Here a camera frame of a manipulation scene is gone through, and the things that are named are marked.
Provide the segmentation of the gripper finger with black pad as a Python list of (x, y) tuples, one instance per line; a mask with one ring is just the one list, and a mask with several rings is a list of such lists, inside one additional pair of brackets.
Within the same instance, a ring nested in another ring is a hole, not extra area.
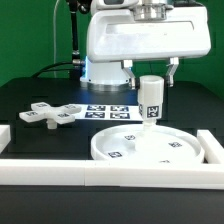
[(174, 75), (179, 66), (179, 58), (173, 57), (169, 59), (167, 64), (166, 81), (169, 87), (174, 85)]
[(123, 60), (121, 62), (122, 70), (129, 77), (130, 88), (135, 89), (136, 88), (136, 80), (135, 80), (135, 75), (132, 72), (132, 66), (133, 66), (133, 62), (131, 60)]

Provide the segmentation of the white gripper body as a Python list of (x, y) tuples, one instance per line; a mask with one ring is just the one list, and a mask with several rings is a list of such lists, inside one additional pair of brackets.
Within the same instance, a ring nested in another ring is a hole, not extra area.
[(176, 7), (164, 21), (136, 21), (128, 9), (99, 11), (86, 50), (92, 62), (112, 62), (201, 57), (210, 48), (207, 10), (200, 6)]

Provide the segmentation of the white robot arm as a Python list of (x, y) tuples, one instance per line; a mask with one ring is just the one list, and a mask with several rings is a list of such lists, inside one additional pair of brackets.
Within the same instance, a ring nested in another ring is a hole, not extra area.
[(196, 0), (92, 0), (84, 86), (118, 91), (135, 61), (166, 60), (168, 84), (182, 58), (211, 49), (207, 8)]

